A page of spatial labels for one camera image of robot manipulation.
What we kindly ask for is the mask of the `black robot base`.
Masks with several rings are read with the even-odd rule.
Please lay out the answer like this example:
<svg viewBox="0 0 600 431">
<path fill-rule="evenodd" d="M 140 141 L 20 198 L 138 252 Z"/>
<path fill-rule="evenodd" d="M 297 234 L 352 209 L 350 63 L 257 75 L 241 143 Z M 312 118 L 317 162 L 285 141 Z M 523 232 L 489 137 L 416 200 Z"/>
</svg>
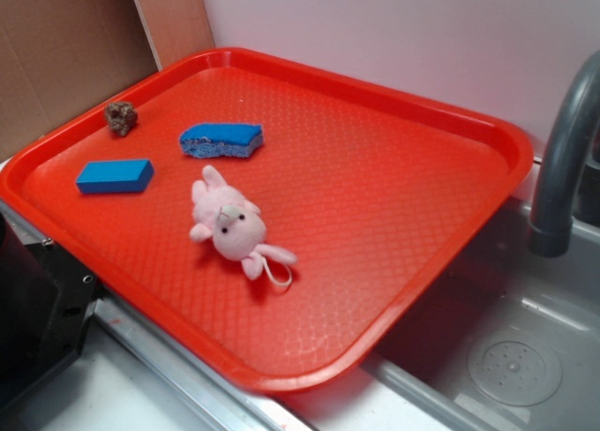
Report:
<svg viewBox="0 0 600 431">
<path fill-rule="evenodd" d="M 23 243 L 1 218 L 1 412 L 78 359 L 99 281 L 52 240 Z"/>
</svg>

